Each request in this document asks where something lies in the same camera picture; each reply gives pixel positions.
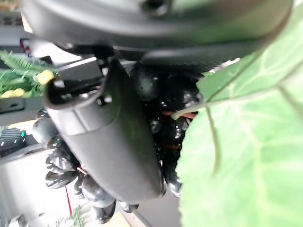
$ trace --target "white wall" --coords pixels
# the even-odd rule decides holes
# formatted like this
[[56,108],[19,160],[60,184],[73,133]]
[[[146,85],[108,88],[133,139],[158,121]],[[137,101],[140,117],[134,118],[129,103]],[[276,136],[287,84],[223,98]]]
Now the white wall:
[[23,213],[35,219],[31,227],[43,227],[69,216],[65,188],[52,190],[45,185],[45,159],[42,152],[0,166],[0,204],[8,218]]

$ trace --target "screw hole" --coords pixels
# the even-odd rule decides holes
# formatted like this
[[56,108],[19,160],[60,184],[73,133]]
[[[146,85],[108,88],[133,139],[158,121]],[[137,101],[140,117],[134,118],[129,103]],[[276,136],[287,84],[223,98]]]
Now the screw hole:
[[18,106],[18,103],[13,103],[10,105],[11,108]]

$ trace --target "dark gray plastic part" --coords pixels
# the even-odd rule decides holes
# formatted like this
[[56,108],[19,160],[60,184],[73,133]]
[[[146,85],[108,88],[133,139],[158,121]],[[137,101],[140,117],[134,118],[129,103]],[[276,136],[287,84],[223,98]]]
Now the dark gray plastic part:
[[24,109],[23,98],[2,98],[0,99],[0,114]]
[[[173,1],[166,17],[155,18],[142,10],[142,2],[20,0],[20,5],[34,34],[53,43],[113,46],[129,61],[202,65],[208,71],[270,43],[284,27],[293,4],[293,0],[188,4],[182,0]],[[180,2],[183,7],[176,9]]]
[[[110,63],[105,84],[87,99],[56,105],[52,82],[45,89],[45,107],[94,180],[128,204],[161,196],[163,180],[151,130],[120,63]],[[101,94],[110,95],[112,102],[99,106]]]

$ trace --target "fern leaf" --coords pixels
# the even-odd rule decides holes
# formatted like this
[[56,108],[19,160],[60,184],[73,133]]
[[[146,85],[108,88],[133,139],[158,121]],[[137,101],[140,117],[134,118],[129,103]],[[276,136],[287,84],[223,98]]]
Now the fern leaf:
[[0,59],[3,60],[7,66],[16,70],[33,70],[42,72],[44,70],[51,69],[50,66],[32,63],[24,57],[17,56],[12,52],[8,53],[7,51],[0,51]]
[[17,79],[22,77],[22,75],[20,75],[17,72],[14,72],[13,70],[1,70],[0,69],[0,83],[6,83],[8,81]]

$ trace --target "green leaf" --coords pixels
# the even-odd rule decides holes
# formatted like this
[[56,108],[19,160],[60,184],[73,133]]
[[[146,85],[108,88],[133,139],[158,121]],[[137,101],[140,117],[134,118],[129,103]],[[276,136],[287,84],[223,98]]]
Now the green leaf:
[[35,82],[37,71],[32,70],[1,70],[0,69],[0,96],[8,91],[22,88],[27,93],[27,97],[40,96],[41,85]]
[[70,216],[70,219],[74,222],[74,227],[84,227],[85,221],[82,217],[82,207],[78,206],[72,211],[72,214]]
[[268,48],[197,85],[207,102],[177,166],[183,227],[302,227],[303,5]]
[[32,63],[27,58],[18,56],[12,52],[8,53],[7,51],[0,51],[0,59],[3,60],[7,66],[15,70],[33,70],[42,72],[50,69],[50,66]]

